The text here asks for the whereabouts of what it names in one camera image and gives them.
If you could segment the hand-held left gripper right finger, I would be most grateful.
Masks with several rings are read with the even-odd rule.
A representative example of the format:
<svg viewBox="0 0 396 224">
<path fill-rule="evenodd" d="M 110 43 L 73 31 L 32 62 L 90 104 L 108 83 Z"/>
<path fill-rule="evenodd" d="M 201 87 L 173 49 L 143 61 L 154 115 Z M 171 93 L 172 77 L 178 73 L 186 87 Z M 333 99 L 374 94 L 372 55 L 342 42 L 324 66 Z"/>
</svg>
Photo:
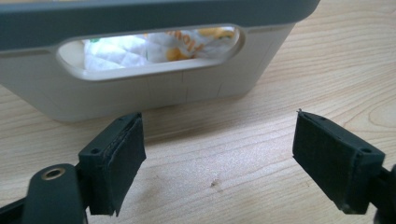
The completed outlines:
<svg viewBox="0 0 396 224">
<path fill-rule="evenodd" d="M 300 110 L 292 153 L 339 210 L 367 211 L 369 182 L 380 174 L 382 151 L 331 120 Z"/>
</svg>

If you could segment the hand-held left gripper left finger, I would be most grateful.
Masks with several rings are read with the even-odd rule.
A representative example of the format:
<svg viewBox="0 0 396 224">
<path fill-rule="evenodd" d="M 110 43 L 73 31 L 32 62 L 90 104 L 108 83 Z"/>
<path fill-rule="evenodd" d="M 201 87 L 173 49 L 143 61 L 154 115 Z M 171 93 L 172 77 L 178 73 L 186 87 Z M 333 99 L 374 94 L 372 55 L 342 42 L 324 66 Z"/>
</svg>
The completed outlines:
<svg viewBox="0 0 396 224">
<path fill-rule="evenodd" d="M 118 215 L 146 159 L 141 113 L 115 119 L 78 153 L 84 203 L 92 215 Z"/>
</svg>

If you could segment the white plastic storage bin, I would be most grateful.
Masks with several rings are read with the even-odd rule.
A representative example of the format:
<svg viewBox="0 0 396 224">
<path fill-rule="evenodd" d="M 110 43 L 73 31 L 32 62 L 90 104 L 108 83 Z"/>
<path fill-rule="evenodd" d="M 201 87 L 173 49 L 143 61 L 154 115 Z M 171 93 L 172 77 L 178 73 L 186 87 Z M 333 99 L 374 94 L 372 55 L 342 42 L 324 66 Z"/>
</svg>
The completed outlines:
<svg viewBox="0 0 396 224">
<path fill-rule="evenodd" d="M 52 119 L 119 116 L 250 91 L 320 0 L 0 1 L 0 85 Z M 80 40 L 235 27 L 235 46 L 191 59 L 89 72 Z"/>
</svg>

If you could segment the items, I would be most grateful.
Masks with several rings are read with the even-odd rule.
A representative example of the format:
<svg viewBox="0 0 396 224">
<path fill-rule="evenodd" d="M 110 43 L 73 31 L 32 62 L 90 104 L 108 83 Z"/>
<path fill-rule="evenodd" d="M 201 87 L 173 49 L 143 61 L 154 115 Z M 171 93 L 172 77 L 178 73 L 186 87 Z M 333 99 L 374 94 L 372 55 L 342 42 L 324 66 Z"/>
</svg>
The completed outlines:
<svg viewBox="0 0 396 224">
<path fill-rule="evenodd" d="M 234 27 L 175 30 L 83 40 L 84 67 L 89 71 L 214 58 L 231 50 L 239 37 Z"/>
</svg>

